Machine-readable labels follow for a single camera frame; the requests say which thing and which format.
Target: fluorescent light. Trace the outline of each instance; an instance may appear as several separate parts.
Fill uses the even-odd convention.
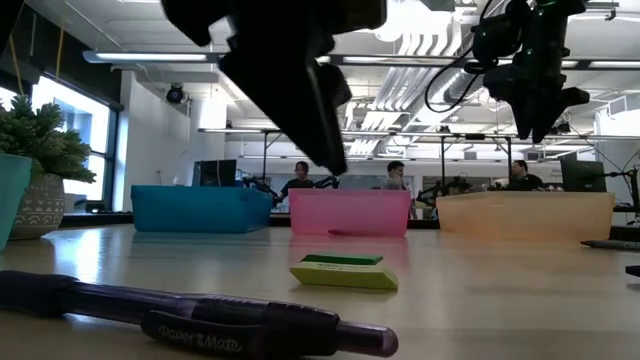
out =
[[[214,132],[214,133],[226,133],[226,134],[259,134],[262,130],[259,129],[198,129],[200,132]]]
[[[640,68],[640,61],[592,61],[590,68]]]
[[[396,135],[398,136],[420,136],[420,137],[443,137],[443,136],[451,136],[451,134],[443,134],[443,133],[417,133],[417,132],[399,132]]]
[[[96,53],[100,60],[106,61],[188,61],[207,60],[205,54],[153,54],[153,53]]]
[[[240,159],[264,159],[262,155],[240,155],[238,156]],[[306,156],[278,156],[278,155],[267,155],[267,159],[270,160],[308,160],[309,158]]]
[[[449,56],[344,56],[344,65],[445,67],[455,57]]]
[[[343,131],[342,135],[387,136],[391,133],[388,131]]]
[[[508,65],[511,64],[511,61],[513,61],[513,58],[500,59],[498,60],[498,65]],[[578,65],[578,62],[574,60],[565,60],[562,62],[562,67],[565,68],[576,67],[576,65]]]

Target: person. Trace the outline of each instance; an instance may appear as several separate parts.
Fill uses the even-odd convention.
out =
[[[407,187],[402,180],[404,176],[404,164],[400,161],[394,160],[387,165],[387,179],[382,184],[382,190],[404,190],[408,191]],[[418,215],[416,209],[410,205],[409,216],[412,219],[417,219]]]
[[[295,168],[295,179],[289,180],[280,191],[280,201],[289,196],[289,189],[313,189],[315,183],[309,179],[309,164],[306,161],[298,161]]]
[[[509,178],[509,191],[542,190],[544,183],[539,177],[529,174],[529,165],[524,160],[516,160],[511,166],[512,175]]]

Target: black cable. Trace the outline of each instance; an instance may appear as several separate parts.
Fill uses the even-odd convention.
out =
[[[484,16],[487,14],[487,11],[489,10],[489,6],[491,5],[492,2],[493,2],[493,0],[487,1],[487,4],[484,6],[484,9],[482,9],[482,13],[480,13],[480,20],[478,20],[478,23],[480,23],[480,22],[482,22],[482,20],[484,20]],[[445,71],[449,70],[451,67],[453,67],[454,65],[458,64],[460,61],[465,59],[467,57],[467,55],[469,55],[469,53],[471,52],[472,49],[473,49],[473,46],[470,46],[469,49],[467,49],[462,55],[460,55],[457,59],[453,60],[447,66],[445,66],[442,69],[440,69],[440,71],[438,71],[436,73],[436,75],[433,78],[431,78],[431,80],[427,84],[427,88],[425,89],[425,92],[424,92],[424,104],[427,106],[427,108],[429,110],[431,110],[431,111],[433,111],[435,113],[438,113],[438,114],[446,113],[446,112],[449,112],[449,111],[453,110],[456,106],[460,105],[460,103],[462,103],[465,100],[465,98],[467,97],[467,94],[469,93],[469,90],[471,90],[471,87],[473,86],[473,84],[476,82],[476,80],[478,80],[478,77],[480,76],[480,74],[476,74],[473,77],[473,79],[471,79],[471,81],[469,81],[469,84],[467,85],[467,87],[462,92],[462,95],[460,95],[460,98],[458,100],[456,100],[456,102],[453,103],[453,105],[451,105],[449,108],[447,108],[445,110],[435,110],[434,108],[431,107],[431,104],[429,103],[429,90],[431,90],[431,86],[435,83],[437,78],[439,78]]]
[[[578,130],[576,130],[576,128],[574,128],[573,125],[569,124],[569,127],[571,128],[571,130],[573,130],[573,132],[578,134],[578,136],[582,137],[582,135],[580,135]],[[602,153],[602,151],[598,150],[598,148],[596,148],[595,145],[593,145],[593,143],[591,141],[587,140],[587,138],[582,138],[582,140],[584,140],[587,144],[589,144],[589,146],[591,146],[591,148],[595,152],[597,152],[600,156],[602,156],[605,160],[607,160],[611,165],[613,165],[613,167],[615,167],[618,171],[620,171],[620,173],[624,173],[623,169],[621,169],[616,163],[614,163],[611,159],[609,159],[604,153]],[[633,198],[633,190],[631,189],[631,184],[629,184],[629,181],[627,180],[627,177],[625,175],[622,175],[622,180],[624,180],[624,183],[627,184],[627,189],[629,190],[629,194]]]
[[[627,161],[624,166],[622,167],[622,170],[627,171],[627,166],[629,166],[629,164],[633,161],[633,158],[635,158],[638,155],[638,151],[634,152],[633,155],[631,155],[631,157],[629,158],[629,161]]]

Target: pen clip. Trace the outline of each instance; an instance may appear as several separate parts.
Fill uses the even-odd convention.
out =
[[[259,325],[216,324],[150,311],[140,328],[152,339],[210,355],[260,359],[265,354],[264,328]]]

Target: table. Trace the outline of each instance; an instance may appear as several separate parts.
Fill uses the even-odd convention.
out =
[[[334,248],[383,254],[397,293],[300,286],[288,266]],[[481,241],[411,230],[407,239],[137,234],[130,225],[58,231],[9,243],[0,269],[177,292],[277,299],[384,324],[395,359],[634,359],[640,356],[640,279],[633,253],[543,240]],[[147,339],[136,326],[82,316],[41,320],[0,312],[0,358],[204,359]],[[341,353],[335,359],[364,359]]]

